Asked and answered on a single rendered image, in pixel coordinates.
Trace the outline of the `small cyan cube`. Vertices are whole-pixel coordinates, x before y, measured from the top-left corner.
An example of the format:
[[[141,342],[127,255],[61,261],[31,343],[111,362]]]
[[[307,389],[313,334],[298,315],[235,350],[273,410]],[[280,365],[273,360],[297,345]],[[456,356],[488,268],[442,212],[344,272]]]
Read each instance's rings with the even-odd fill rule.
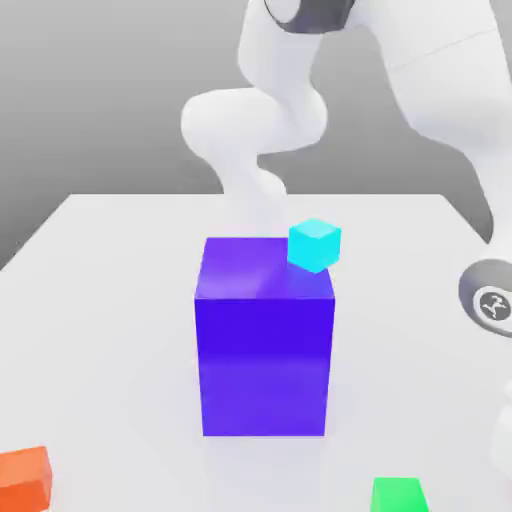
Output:
[[[326,221],[311,218],[288,232],[287,261],[318,274],[340,257],[342,230]]]

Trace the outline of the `small green cube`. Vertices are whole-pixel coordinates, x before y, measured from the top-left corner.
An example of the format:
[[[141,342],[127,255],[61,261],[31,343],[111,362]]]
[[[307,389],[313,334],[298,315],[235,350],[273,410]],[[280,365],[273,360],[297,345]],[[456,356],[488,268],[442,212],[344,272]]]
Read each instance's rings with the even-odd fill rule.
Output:
[[[376,477],[370,512],[430,512],[417,478]]]

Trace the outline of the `large purple box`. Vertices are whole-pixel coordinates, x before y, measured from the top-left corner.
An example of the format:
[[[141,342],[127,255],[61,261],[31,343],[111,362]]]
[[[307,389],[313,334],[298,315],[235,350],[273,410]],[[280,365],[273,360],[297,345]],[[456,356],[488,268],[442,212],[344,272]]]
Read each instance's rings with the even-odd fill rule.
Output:
[[[328,271],[284,238],[207,238],[194,296],[206,436],[320,437],[335,313]]]

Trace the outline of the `small orange cube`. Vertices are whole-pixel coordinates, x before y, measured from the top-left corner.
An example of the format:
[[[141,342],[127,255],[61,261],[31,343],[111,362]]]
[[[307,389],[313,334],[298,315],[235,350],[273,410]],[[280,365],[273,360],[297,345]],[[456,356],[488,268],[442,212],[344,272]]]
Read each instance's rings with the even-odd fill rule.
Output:
[[[45,446],[0,453],[0,512],[45,512],[53,472]]]

